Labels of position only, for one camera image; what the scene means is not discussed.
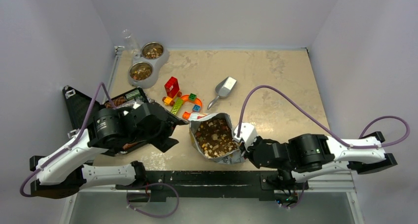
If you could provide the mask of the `colourful pet food bag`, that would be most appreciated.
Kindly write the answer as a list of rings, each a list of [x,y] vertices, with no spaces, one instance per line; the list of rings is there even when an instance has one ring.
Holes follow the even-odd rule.
[[[192,147],[206,160],[218,164],[245,162],[233,140],[233,125],[227,113],[211,113],[189,122]]]

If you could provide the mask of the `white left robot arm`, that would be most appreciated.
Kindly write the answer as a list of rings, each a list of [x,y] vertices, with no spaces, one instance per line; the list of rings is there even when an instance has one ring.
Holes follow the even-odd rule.
[[[133,161],[122,166],[92,166],[87,161],[99,154],[116,154],[127,144],[151,144],[166,152],[178,143],[175,128],[187,121],[159,103],[101,109],[83,124],[77,135],[51,155],[31,158],[35,179],[32,197],[61,199],[82,189],[105,185],[143,188],[148,178],[144,165]]]

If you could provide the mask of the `silver metal scoop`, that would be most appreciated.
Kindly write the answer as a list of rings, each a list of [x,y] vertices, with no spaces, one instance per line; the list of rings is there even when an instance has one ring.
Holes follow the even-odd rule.
[[[215,93],[216,97],[210,101],[208,104],[207,109],[209,110],[219,99],[224,99],[229,96],[232,89],[236,85],[237,80],[233,77],[229,76],[226,77],[224,80],[222,80],[216,87],[215,87]]]

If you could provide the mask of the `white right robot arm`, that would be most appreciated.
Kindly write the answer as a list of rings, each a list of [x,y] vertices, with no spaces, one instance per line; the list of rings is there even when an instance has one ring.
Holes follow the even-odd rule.
[[[256,168],[276,169],[277,177],[268,181],[277,182],[283,188],[336,172],[355,171],[365,175],[398,164],[394,155],[383,149],[381,132],[346,139],[347,147],[321,134],[300,135],[286,143],[263,139],[256,131],[242,132],[233,139],[239,144],[242,156]]]

